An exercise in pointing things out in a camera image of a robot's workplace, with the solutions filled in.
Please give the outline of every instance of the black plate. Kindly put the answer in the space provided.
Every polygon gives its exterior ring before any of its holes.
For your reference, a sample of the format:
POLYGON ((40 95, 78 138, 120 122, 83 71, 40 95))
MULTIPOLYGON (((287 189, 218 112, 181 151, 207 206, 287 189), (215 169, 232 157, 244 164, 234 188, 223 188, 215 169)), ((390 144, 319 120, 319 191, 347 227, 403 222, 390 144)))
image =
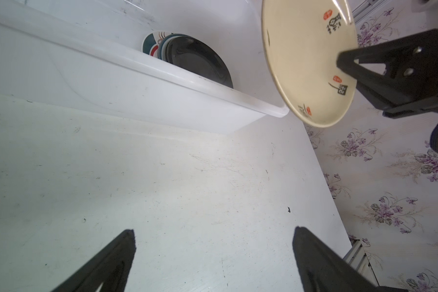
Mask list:
POLYGON ((166 48, 167 62, 230 88, 232 79, 222 59, 210 47, 190 36, 172 39, 166 48))

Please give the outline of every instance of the cream ceramic plate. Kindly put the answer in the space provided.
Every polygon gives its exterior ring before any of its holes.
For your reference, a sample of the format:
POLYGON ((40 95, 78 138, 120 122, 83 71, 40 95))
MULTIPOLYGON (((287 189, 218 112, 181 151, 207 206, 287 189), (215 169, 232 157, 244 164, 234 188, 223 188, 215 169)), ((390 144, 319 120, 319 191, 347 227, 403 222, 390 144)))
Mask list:
POLYGON ((282 98, 305 123, 329 127, 346 113, 357 81, 336 67, 357 48, 345 0, 263 0, 263 43, 282 98))

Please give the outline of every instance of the white countertop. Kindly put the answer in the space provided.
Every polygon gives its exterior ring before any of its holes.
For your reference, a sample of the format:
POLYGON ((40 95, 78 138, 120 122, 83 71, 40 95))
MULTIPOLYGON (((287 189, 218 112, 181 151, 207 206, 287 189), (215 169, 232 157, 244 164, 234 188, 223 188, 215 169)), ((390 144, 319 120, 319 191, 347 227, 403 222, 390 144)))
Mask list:
POLYGON ((0 291, 50 291, 124 229, 126 291, 301 291, 295 226, 351 247, 292 114, 224 136, 0 95, 0 291))

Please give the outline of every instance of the plate rim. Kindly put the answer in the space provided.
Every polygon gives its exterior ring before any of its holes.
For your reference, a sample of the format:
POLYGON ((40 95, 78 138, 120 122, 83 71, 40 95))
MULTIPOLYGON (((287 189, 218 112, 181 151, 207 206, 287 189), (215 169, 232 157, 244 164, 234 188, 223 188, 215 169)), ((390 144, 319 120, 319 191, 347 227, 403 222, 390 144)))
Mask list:
MULTIPOLYGON (((334 126, 335 124, 337 124, 347 113, 347 111, 350 108, 350 105, 352 104, 352 102, 354 101, 354 96, 356 93, 356 88, 354 88, 354 94, 352 94, 351 98, 350 98, 350 102, 347 103, 347 107, 345 108, 344 112, 341 113, 340 117, 335 119, 334 121, 330 122, 330 123, 326 123, 326 124, 321 124, 321 123, 316 123, 313 120, 311 120, 310 118, 305 117, 298 109, 296 109, 292 103, 289 101, 288 97, 286 96, 286 94, 284 93, 284 90, 281 87, 281 84, 279 83, 279 81, 276 78, 276 74, 273 71, 273 69, 271 68, 269 59, 268 59, 268 50, 266 48, 266 36, 269 38, 269 32, 268 30, 265 28, 264 26, 264 7, 266 5, 266 3, 270 1, 270 0, 263 0, 262 3, 262 7, 261 7, 261 31, 262 31, 262 42, 263 42, 263 48, 264 48, 264 56, 266 58, 266 64, 268 65, 268 69, 269 72, 271 73, 271 77, 274 81, 274 85, 277 88, 277 91, 279 91, 279 94, 281 96, 281 98, 284 100, 285 104, 287 105, 287 107, 290 108, 290 110, 304 123, 313 126, 313 127, 318 127, 318 128, 328 128, 331 126, 334 126)), ((348 27, 352 27, 352 31, 354 34, 354 39, 357 39, 357 28, 356 28, 356 24, 354 21, 354 17, 352 15, 352 11, 350 9, 348 9, 349 13, 350 13, 350 18, 352 19, 352 22, 348 25, 348 27)))

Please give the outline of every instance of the white plastic bin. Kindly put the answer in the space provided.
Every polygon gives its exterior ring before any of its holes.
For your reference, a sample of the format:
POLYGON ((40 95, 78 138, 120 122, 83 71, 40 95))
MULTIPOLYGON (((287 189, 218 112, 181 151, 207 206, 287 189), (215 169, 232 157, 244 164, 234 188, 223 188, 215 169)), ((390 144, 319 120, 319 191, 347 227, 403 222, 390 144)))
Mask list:
POLYGON ((0 93, 227 134, 289 109, 261 41, 261 4, 245 0, 0 0, 0 93), (153 30, 215 50, 231 89, 142 53, 153 30))

